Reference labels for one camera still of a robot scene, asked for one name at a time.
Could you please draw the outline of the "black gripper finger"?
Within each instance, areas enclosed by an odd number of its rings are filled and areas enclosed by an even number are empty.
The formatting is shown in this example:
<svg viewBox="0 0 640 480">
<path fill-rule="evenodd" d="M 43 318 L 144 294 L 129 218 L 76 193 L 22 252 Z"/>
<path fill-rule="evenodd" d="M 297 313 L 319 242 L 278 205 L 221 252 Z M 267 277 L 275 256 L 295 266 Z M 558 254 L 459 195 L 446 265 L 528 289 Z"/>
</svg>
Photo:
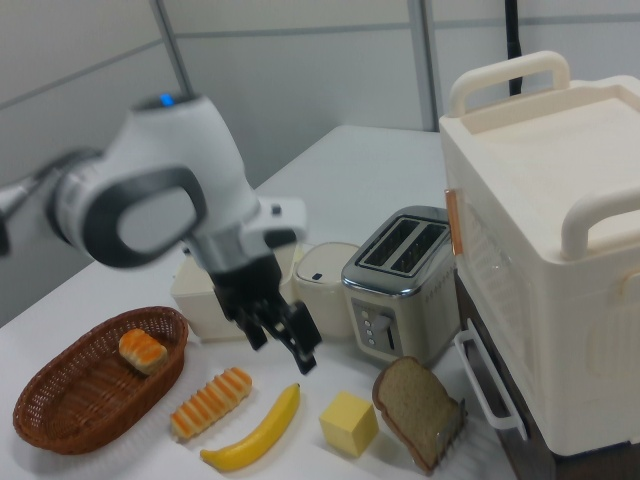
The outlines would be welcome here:
<svg viewBox="0 0 640 480">
<path fill-rule="evenodd" d="M 262 317 L 259 313 L 241 310 L 238 314 L 238 326 L 244 332 L 254 351 L 258 351 L 267 343 Z"/>
<path fill-rule="evenodd" d="M 277 307 L 272 335 L 293 355 L 302 375 L 309 374 L 316 367 L 315 349 L 322 342 L 322 337 L 303 302 L 284 302 Z"/>
</svg>

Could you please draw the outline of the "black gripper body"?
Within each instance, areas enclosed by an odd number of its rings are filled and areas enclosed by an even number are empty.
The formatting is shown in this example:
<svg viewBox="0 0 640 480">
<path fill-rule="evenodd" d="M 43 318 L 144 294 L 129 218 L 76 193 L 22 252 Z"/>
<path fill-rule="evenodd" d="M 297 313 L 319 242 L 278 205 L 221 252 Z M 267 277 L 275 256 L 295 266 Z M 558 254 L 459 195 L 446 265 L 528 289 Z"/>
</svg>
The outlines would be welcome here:
<svg viewBox="0 0 640 480">
<path fill-rule="evenodd" d="M 233 320 L 259 326 L 288 325 L 295 308 L 280 293 L 282 273 L 274 254 L 225 273 L 213 273 L 215 292 Z"/>
</svg>

